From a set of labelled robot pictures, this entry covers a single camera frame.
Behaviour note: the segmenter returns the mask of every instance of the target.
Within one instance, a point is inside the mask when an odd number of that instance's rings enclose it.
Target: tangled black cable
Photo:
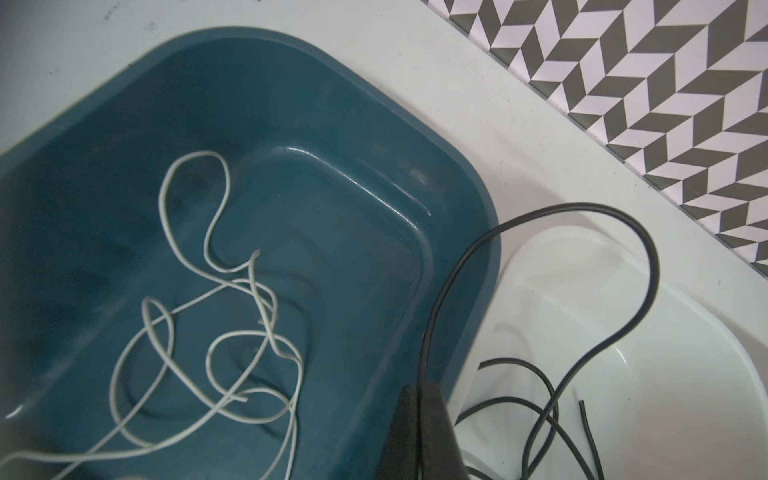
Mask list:
[[[440,290],[440,293],[438,294],[437,299],[435,300],[435,303],[432,306],[432,311],[429,314],[429,321],[427,322],[427,327],[424,332],[424,340],[422,341],[422,351],[421,351],[421,356],[419,358],[419,377],[418,377],[418,386],[419,386],[420,392],[422,387],[426,385],[427,366],[429,361],[429,349],[432,343],[432,334],[435,331],[435,323],[437,321],[437,315],[440,311],[440,307],[442,306],[443,301],[445,300],[445,296],[448,294],[448,291],[451,288],[451,285],[456,280],[456,277],[458,276],[458,273],[461,271],[463,266],[467,263],[467,260],[469,259],[469,257],[471,257],[472,254],[479,247],[481,247],[482,245],[490,241],[490,239],[496,237],[500,233],[505,232],[506,230],[510,230],[511,228],[517,227],[519,225],[522,225],[523,223],[527,223],[532,220],[536,220],[538,218],[547,217],[553,214],[562,214],[565,212],[574,212],[574,211],[595,212],[598,214],[608,215],[609,217],[613,217],[621,221],[628,227],[630,227],[637,234],[637,236],[640,237],[640,240],[648,256],[648,265],[649,265],[648,289],[645,294],[643,303],[641,304],[637,312],[634,314],[634,316],[632,316],[632,318],[629,320],[629,322],[627,322],[624,326],[622,326],[619,330],[617,330],[616,333],[609,336],[602,342],[598,343],[595,347],[593,347],[591,350],[585,353],[568,370],[568,372],[560,381],[560,384],[556,389],[552,389],[551,382],[549,381],[549,379],[547,379],[546,375],[541,370],[533,366],[531,363],[525,362],[524,360],[509,359],[509,358],[492,359],[492,360],[483,362],[480,365],[479,367],[480,369],[485,368],[487,366],[491,366],[491,365],[497,365],[499,363],[511,363],[515,365],[524,366],[525,368],[528,368],[534,373],[536,373],[536,375],[538,375],[539,378],[541,378],[541,380],[545,383],[545,385],[547,386],[547,389],[550,392],[549,401],[547,402],[547,405],[543,409],[539,408],[537,405],[535,405],[532,402],[529,402],[528,400],[520,399],[518,397],[498,397],[496,399],[486,400],[485,402],[481,402],[478,405],[471,407],[467,411],[463,412],[459,416],[456,422],[458,424],[463,419],[470,416],[472,413],[478,412],[479,410],[487,408],[491,405],[497,405],[499,403],[516,403],[519,405],[526,406],[534,410],[535,412],[537,412],[539,414],[539,417],[536,420],[536,423],[533,425],[531,432],[528,434],[528,439],[526,440],[525,447],[523,448],[520,480],[528,480],[528,477],[531,475],[531,473],[533,473],[533,471],[536,469],[538,464],[544,458],[544,455],[546,455],[547,451],[549,450],[552,440],[554,439],[555,433],[558,433],[563,438],[565,443],[568,445],[568,448],[574,454],[574,457],[577,459],[579,465],[581,466],[581,469],[584,471],[584,474],[587,476],[587,479],[595,480],[594,475],[592,475],[592,472],[589,469],[589,466],[584,460],[584,457],[581,455],[581,453],[578,451],[576,446],[573,444],[570,437],[568,437],[568,434],[558,424],[558,415],[559,415],[558,400],[560,396],[563,394],[563,392],[565,391],[565,389],[568,387],[568,384],[571,382],[574,376],[576,376],[578,371],[581,370],[581,368],[584,367],[584,365],[586,365],[587,362],[593,359],[598,353],[602,352],[609,346],[616,343],[622,337],[626,336],[629,332],[631,332],[632,329],[634,329],[640,323],[640,321],[647,315],[648,310],[650,310],[651,305],[653,305],[653,302],[656,298],[656,293],[659,288],[660,265],[659,265],[659,256],[656,251],[656,247],[654,246],[654,242],[650,238],[650,234],[633,217],[630,217],[629,215],[622,212],[621,210],[618,210],[613,207],[609,207],[607,205],[601,205],[601,204],[573,203],[573,204],[553,205],[551,207],[545,207],[540,210],[536,210],[531,213],[521,215],[520,217],[514,218],[512,220],[508,220],[498,225],[497,227],[490,229],[488,232],[482,234],[462,254],[461,258],[458,260],[456,265],[453,267],[453,270],[451,270],[451,273],[448,275],[448,279],[445,281],[445,284]],[[419,408],[419,411],[418,411],[417,419],[419,419],[420,421],[422,417],[421,402],[418,402],[418,408]],[[587,412],[586,412],[586,408],[584,406],[583,401],[579,402],[579,410],[581,413],[582,425],[584,426],[584,432],[587,435],[590,450],[592,452],[595,466],[598,471],[598,479],[603,480],[603,469],[600,463],[600,459],[598,457],[597,448],[594,444],[594,440],[592,439],[591,431],[589,429],[589,424],[587,422]],[[551,425],[550,432],[545,440],[545,443],[539,450],[538,454],[534,457],[533,462],[528,464],[528,460],[531,455],[531,450],[533,449],[534,440],[536,439],[538,433],[541,431],[541,427],[544,425],[544,422],[549,422],[549,424]],[[474,475],[477,478],[483,478],[484,480],[490,478],[486,474],[480,472],[479,470],[476,470],[475,468],[468,467],[467,471],[469,474]]]

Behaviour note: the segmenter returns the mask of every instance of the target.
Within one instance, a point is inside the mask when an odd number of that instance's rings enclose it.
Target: black and white patterned surface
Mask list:
[[[768,275],[768,0],[429,0]]]

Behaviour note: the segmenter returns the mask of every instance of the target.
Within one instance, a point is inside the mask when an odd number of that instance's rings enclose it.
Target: white tabletop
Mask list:
[[[153,47],[224,25],[301,38],[384,91],[472,162],[499,220],[563,201],[635,216],[657,242],[664,279],[723,320],[768,383],[768,281],[419,0],[5,0],[0,152]],[[613,221],[571,215],[507,234],[502,261],[563,223],[642,254]]]

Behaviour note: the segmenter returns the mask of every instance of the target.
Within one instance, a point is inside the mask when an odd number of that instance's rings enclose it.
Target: white cable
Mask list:
[[[218,209],[216,210],[216,213],[214,214],[214,218],[211,220],[210,225],[208,226],[208,230],[205,233],[205,238],[203,240],[203,256],[205,257],[205,261],[208,264],[208,266],[210,266],[212,269],[216,270],[217,272],[237,273],[237,272],[240,272],[241,270],[247,270],[247,273],[248,273],[247,278],[225,280],[215,275],[212,275],[208,272],[205,272],[204,270],[201,270],[200,268],[194,266],[181,253],[181,250],[179,249],[179,246],[176,243],[176,240],[174,239],[173,232],[170,229],[170,222],[168,221],[168,214],[166,211],[166,197],[168,194],[168,188],[170,187],[170,183],[173,180],[174,175],[176,174],[176,170],[178,170],[178,168],[182,164],[199,157],[215,157],[216,159],[218,159],[219,162],[221,162],[221,166],[224,170],[224,195],[223,195],[223,198],[221,199],[221,203],[219,204]],[[147,296],[142,300],[141,319],[144,323],[144,327],[133,336],[131,341],[129,341],[125,346],[125,348],[123,349],[123,352],[118,357],[118,361],[114,365],[114,369],[112,370],[112,377],[109,382],[109,408],[110,408],[110,413],[112,415],[112,419],[114,420],[114,423],[115,423],[115,427],[107,435],[105,435],[101,440],[99,440],[95,445],[93,445],[86,453],[62,454],[62,453],[47,453],[47,452],[34,452],[34,451],[13,452],[12,454],[7,455],[2,460],[0,460],[0,468],[2,468],[3,465],[10,462],[11,460],[17,460],[17,459],[24,459],[24,460],[30,460],[35,462],[48,462],[48,463],[71,462],[71,464],[68,467],[64,468],[52,479],[52,480],[61,480],[66,475],[68,475],[72,470],[77,468],[82,462],[89,462],[89,461],[95,461],[95,460],[115,460],[119,458],[138,457],[141,455],[146,455],[148,453],[152,453],[152,452],[156,452],[158,450],[164,449],[168,446],[171,446],[175,443],[180,442],[181,440],[185,439],[186,437],[194,433],[201,426],[203,426],[205,422],[207,422],[216,414],[224,415],[227,418],[234,420],[235,422],[257,425],[257,424],[274,422],[278,418],[282,417],[286,412],[288,412],[289,421],[288,421],[288,427],[286,428],[285,437],[283,438],[283,443],[281,444],[280,450],[275,456],[275,459],[270,464],[270,467],[260,477],[260,480],[264,480],[275,469],[278,461],[283,457],[283,453],[285,452],[285,449],[288,446],[289,439],[290,439],[290,449],[288,453],[288,466],[286,468],[285,479],[287,480],[290,477],[291,470],[293,469],[293,458],[296,454],[296,436],[298,432],[297,419],[296,419],[296,403],[299,398],[299,391],[301,390],[301,385],[303,381],[303,374],[304,374],[303,362],[298,349],[288,339],[286,339],[283,336],[275,334],[273,331],[275,322],[277,321],[277,297],[269,287],[267,287],[266,285],[263,285],[262,283],[258,283],[256,281],[255,263],[256,263],[256,258],[260,254],[260,251],[259,250],[254,251],[247,262],[242,263],[239,266],[236,266],[234,268],[226,268],[226,267],[220,266],[210,258],[210,238],[213,235],[214,228],[216,227],[216,224],[219,221],[219,217],[221,217],[221,214],[224,210],[224,207],[227,204],[227,200],[229,199],[229,196],[230,196],[230,169],[229,169],[229,166],[227,165],[227,162],[218,153],[214,151],[197,151],[191,154],[184,155],[183,157],[179,157],[171,164],[171,166],[168,168],[168,172],[166,172],[165,174],[165,178],[163,179],[163,183],[160,188],[160,194],[158,195],[158,198],[157,198],[157,209],[160,212],[160,220],[163,226],[163,232],[165,233],[165,237],[168,241],[168,244],[170,245],[170,248],[173,250],[174,255],[181,262],[182,265],[184,265],[186,268],[196,273],[197,275],[202,276],[203,278],[219,283],[219,285],[214,287],[211,290],[208,290],[206,293],[203,293],[202,295],[190,300],[189,302],[186,302],[183,305],[177,306],[170,312],[159,300],[151,296]],[[195,385],[195,383],[189,378],[189,376],[187,376],[187,374],[182,370],[182,368],[179,367],[179,365],[173,360],[174,337],[175,337],[173,315],[179,312],[182,312],[193,305],[196,305],[197,303],[205,300],[210,296],[213,296],[214,294],[226,288],[233,288],[235,290],[239,290],[243,293],[247,293],[253,298],[253,301],[256,304],[256,308],[259,312],[259,317],[257,322],[264,326],[264,330],[234,330],[218,336],[210,344],[210,346],[208,347],[208,352],[205,356],[205,373],[206,373],[206,376],[208,377],[208,381],[210,382],[210,384],[216,389],[217,392],[219,392],[222,395],[221,398],[219,398],[215,402],[212,399],[210,399],[202,390],[200,390],[200,388],[197,385]],[[261,292],[264,292],[267,294],[267,296],[269,297],[268,301],[267,299],[262,297],[262,293],[260,293],[260,290]],[[151,319],[151,312],[150,312],[151,306],[155,306],[161,312],[160,316],[158,316],[155,319]],[[160,341],[159,338],[157,338],[157,333],[155,332],[155,329],[154,329],[155,325],[157,325],[162,321],[165,321],[168,328],[168,343],[166,346],[163,346],[163,343]],[[145,334],[149,338],[150,343],[154,348],[154,351],[163,360],[163,366],[161,367],[160,372],[157,374],[154,381],[150,385],[149,389],[147,389],[147,391],[142,395],[142,397],[139,399],[136,405],[130,410],[130,412],[125,417],[122,417],[118,409],[118,395],[117,395],[118,380],[120,378],[120,374],[123,369],[123,365],[125,364],[125,360],[128,357],[128,354],[131,352],[131,350],[136,346],[138,341]],[[256,354],[253,356],[253,359],[251,360],[248,367],[245,368],[243,373],[240,374],[240,377],[237,379],[237,381],[232,386],[230,386],[229,389],[225,389],[218,382],[218,380],[216,380],[213,367],[212,367],[212,358],[214,355],[214,351],[216,350],[216,347],[220,343],[222,343],[226,339],[233,338],[236,336],[262,336],[264,338],[261,344],[259,345],[259,348],[256,350]],[[280,347],[278,346],[278,342],[286,345],[289,348],[290,353],[285,353],[283,350],[281,350]],[[282,394],[278,390],[267,388],[267,387],[253,387],[249,389],[244,389],[239,392],[237,391],[240,388],[240,386],[245,382],[245,380],[248,378],[248,376],[252,373],[252,371],[256,368],[259,361],[261,360],[261,357],[266,352],[267,346],[269,346],[272,349],[272,351],[280,358],[292,360],[293,362],[296,363],[296,368],[298,370],[296,375],[296,388],[294,389],[293,395],[290,398],[286,397],[284,394]],[[152,393],[157,388],[157,386],[160,385],[160,382],[164,378],[165,373],[169,369],[171,370],[171,372],[173,372],[176,375],[176,377],[178,377],[179,380],[181,380],[181,382],[190,390],[190,392],[192,392],[202,403],[204,403],[208,407],[209,410],[205,413],[205,415],[200,417],[196,422],[186,427],[181,432],[178,432],[177,434],[172,435],[161,442],[153,443],[135,435],[133,432],[131,432],[128,429],[127,424],[136,416],[136,414],[141,410],[141,408],[144,406],[147,400],[149,400],[149,398],[152,396]],[[225,408],[227,405],[229,405],[233,401],[247,402],[249,399],[249,395],[259,394],[259,393],[261,394],[266,393],[267,395],[271,395],[279,399],[283,403],[284,407],[279,412],[266,417],[249,417],[245,415],[236,414]],[[129,450],[116,450],[111,452],[98,451],[101,447],[106,445],[107,442],[109,442],[118,433],[123,435],[129,442],[133,443],[139,448],[129,449]]]

